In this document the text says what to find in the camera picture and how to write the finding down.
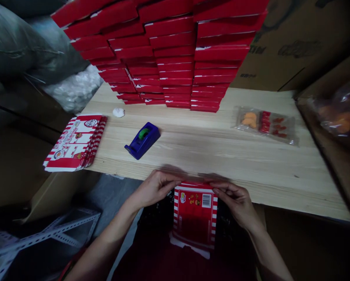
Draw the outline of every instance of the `person's right hand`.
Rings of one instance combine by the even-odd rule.
[[[254,210],[248,190],[229,182],[210,182],[213,192],[227,204],[237,223],[251,234],[265,228]]]

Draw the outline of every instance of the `clear plastic bag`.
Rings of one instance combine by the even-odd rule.
[[[234,128],[298,146],[294,117],[251,107],[239,107],[237,113]]]
[[[350,148],[350,82],[330,99],[310,98],[308,105],[316,113],[320,125]]]

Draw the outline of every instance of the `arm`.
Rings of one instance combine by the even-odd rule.
[[[292,281],[291,273],[254,210],[248,191],[229,182],[210,185],[214,187],[213,192],[230,208],[237,223],[248,232],[260,263],[262,278]]]
[[[67,275],[66,281],[106,280],[138,211],[162,200],[180,183],[181,179],[177,176],[153,171],[88,247]]]

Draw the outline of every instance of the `snack package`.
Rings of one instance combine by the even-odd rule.
[[[207,183],[183,182],[175,187],[173,237],[196,252],[213,250],[217,206],[218,198]]]
[[[330,99],[308,100],[321,126],[350,148],[350,82],[340,87]]]
[[[294,117],[250,107],[239,107],[237,116],[236,129],[298,145]]]

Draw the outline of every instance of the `barcode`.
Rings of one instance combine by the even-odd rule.
[[[202,195],[202,207],[211,208],[211,194]]]

